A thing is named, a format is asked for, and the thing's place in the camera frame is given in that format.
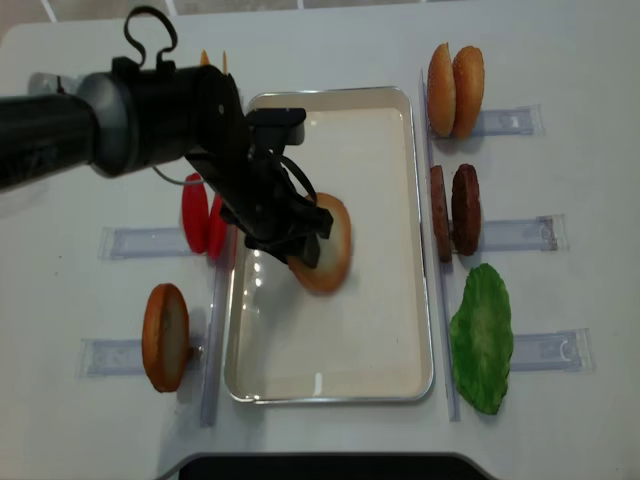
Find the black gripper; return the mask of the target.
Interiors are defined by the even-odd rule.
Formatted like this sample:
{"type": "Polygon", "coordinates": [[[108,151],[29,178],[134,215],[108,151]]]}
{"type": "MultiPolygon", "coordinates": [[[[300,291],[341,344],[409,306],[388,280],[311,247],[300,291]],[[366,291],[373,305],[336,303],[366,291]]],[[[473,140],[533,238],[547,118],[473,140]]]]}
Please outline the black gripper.
{"type": "Polygon", "coordinates": [[[195,84],[197,147],[186,159],[217,193],[225,219],[259,247],[284,246],[291,268],[315,269],[318,237],[326,239],[333,217],[302,170],[284,155],[254,142],[234,80],[200,74],[195,84]]]}

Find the dark robot base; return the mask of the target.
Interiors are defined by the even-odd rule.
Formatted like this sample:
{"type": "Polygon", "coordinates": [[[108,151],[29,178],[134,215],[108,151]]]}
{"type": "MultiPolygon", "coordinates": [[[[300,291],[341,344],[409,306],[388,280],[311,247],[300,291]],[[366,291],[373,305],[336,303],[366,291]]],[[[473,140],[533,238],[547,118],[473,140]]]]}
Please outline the dark robot base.
{"type": "Polygon", "coordinates": [[[408,453],[203,455],[180,462],[165,479],[490,479],[455,455],[408,453]]]}

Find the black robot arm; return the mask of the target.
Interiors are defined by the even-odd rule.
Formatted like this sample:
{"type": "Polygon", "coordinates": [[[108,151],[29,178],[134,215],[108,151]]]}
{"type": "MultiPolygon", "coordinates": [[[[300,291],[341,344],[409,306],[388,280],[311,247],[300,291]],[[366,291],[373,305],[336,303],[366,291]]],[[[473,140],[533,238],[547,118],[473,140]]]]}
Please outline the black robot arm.
{"type": "Polygon", "coordinates": [[[284,151],[304,139],[301,108],[244,111],[234,80],[213,66],[142,70],[119,58],[75,94],[1,102],[1,186],[79,165],[115,178],[187,160],[222,198],[247,246],[315,267],[331,214],[284,151]]]}

